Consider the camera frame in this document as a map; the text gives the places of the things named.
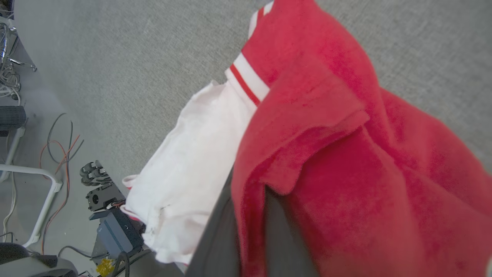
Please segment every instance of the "white fabric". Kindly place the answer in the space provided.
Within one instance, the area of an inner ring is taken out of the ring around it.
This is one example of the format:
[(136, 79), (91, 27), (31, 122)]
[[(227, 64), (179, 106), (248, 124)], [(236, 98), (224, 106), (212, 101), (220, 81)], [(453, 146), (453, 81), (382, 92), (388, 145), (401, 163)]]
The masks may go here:
[(229, 81), (212, 81), (181, 111), (176, 127), (131, 187), (122, 210), (147, 225), (145, 244), (163, 263), (189, 264), (256, 107)]

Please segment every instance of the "red stripe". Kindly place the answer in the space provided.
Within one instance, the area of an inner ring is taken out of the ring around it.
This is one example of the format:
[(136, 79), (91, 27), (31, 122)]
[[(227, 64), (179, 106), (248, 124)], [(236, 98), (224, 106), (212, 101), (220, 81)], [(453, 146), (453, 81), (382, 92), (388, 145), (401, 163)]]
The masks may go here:
[(249, 89), (249, 87), (246, 85), (246, 82), (244, 81), (243, 77), (241, 77), (241, 74), (239, 74), (239, 71), (237, 70), (236, 66), (234, 64), (231, 65), (231, 71), (232, 74), (234, 74), (234, 77), (237, 79), (243, 90), (246, 92), (246, 95), (253, 101), (255, 105), (260, 105), (260, 100), (256, 95)]
[(260, 20), (263, 18), (263, 16), (265, 15), (265, 7), (262, 7), (259, 11), (258, 11), (258, 18), (256, 19), (256, 23), (258, 24), (258, 22), (260, 22)]

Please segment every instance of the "white metal tube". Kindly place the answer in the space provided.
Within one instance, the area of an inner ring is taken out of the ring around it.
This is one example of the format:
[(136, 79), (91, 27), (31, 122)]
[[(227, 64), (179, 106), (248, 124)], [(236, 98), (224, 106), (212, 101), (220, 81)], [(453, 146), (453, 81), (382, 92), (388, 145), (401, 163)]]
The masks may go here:
[(51, 202), (55, 196), (55, 193), (59, 192), (62, 188), (62, 183), (59, 182), (54, 175), (44, 169), (37, 168), (28, 168), (28, 167), (18, 167), (11, 165), (2, 165), (0, 164), (0, 170), (4, 172), (19, 172), (19, 173), (29, 173), (29, 174), (41, 174), (49, 177), (51, 179), (51, 188), (46, 196), (46, 200), (44, 201), (43, 208), (41, 208), (41, 212), (39, 213), (39, 217), (37, 218), (36, 224), (32, 231), (31, 237), (29, 240), (23, 244), (22, 246), (28, 247), (29, 245), (37, 242), (40, 237), (39, 231), (41, 230), (41, 226), (43, 225), (44, 219), (46, 218), (46, 214), (48, 213), (48, 209), (51, 206)]
[[(10, 145), (10, 149), (8, 150), (7, 159), (5, 160), (6, 165), (12, 164), (12, 161), (14, 160), (15, 150), (17, 149), (17, 146), (19, 146), (19, 141), (21, 140), (25, 131), (26, 129), (24, 127), (20, 127), (15, 131), (14, 138), (12, 139), (12, 144)], [(9, 175), (10, 172), (3, 171), (0, 176), (0, 183), (7, 180)]]

